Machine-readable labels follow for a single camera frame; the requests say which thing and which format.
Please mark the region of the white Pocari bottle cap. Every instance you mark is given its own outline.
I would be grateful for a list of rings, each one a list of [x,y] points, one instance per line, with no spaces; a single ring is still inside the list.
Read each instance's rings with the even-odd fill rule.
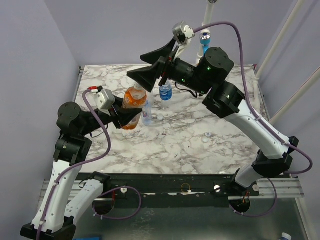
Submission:
[[[203,138],[202,138],[202,142],[203,142],[203,143],[207,143],[208,141],[209,141],[209,140],[208,140],[207,137],[203,137]]]

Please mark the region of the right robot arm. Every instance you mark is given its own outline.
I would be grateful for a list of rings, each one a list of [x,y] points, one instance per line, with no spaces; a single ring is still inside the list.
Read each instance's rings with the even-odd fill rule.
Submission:
[[[230,191],[241,196],[251,184],[263,177],[274,178],[291,167],[291,153],[299,140],[278,132],[268,121],[248,106],[247,97],[234,84],[226,81],[234,62],[220,47],[210,47],[193,66],[177,58],[179,47],[172,39],[166,46],[141,55],[150,66],[127,72],[127,76],[151,92],[160,79],[160,86],[172,80],[205,96],[203,105],[221,119],[240,129],[258,147],[253,163],[233,175]]]

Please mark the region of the orange label drink bottle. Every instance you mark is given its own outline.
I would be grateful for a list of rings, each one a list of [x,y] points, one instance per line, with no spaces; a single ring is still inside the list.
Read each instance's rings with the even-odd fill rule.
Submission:
[[[147,100],[146,90],[140,86],[138,83],[134,85],[125,92],[124,99],[122,102],[122,108],[124,109],[142,109]],[[127,125],[123,126],[124,130],[133,130],[137,127],[140,121],[141,113],[136,115]]]

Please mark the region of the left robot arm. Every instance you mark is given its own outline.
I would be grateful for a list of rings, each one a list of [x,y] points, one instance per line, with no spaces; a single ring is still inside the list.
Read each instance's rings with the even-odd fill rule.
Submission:
[[[32,220],[22,226],[20,235],[31,240],[71,240],[76,225],[97,197],[107,197],[111,177],[94,172],[88,183],[70,200],[76,178],[85,163],[92,141],[86,135],[113,123],[118,129],[142,112],[140,108],[123,109],[117,98],[110,113],[98,109],[83,111],[75,102],[64,103],[58,110],[60,136],[55,144],[53,167],[42,204]]]

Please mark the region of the purple label water bottle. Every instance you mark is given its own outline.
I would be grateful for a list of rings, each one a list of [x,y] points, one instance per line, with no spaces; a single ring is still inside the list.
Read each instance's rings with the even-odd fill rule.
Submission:
[[[142,123],[148,126],[152,123],[152,105],[149,100],[146,100],[142,108]]]

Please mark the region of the blue label Pocari bottle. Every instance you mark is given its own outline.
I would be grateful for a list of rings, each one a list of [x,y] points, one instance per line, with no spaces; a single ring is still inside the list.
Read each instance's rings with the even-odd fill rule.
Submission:
[[[161,107],[163,109],[168,108],[173,96],[172,85],[169,81],[159,87],[159,95],[161,99]]]

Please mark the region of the clear unlabelled plastic bottle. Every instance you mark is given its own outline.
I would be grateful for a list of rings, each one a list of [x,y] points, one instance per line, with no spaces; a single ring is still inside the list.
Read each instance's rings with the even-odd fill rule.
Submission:
[[[150,106],[154,105],[155,96],[154,96],[154,91],[153,90],[151,92],[147,92],[147,100],[148,100]]]

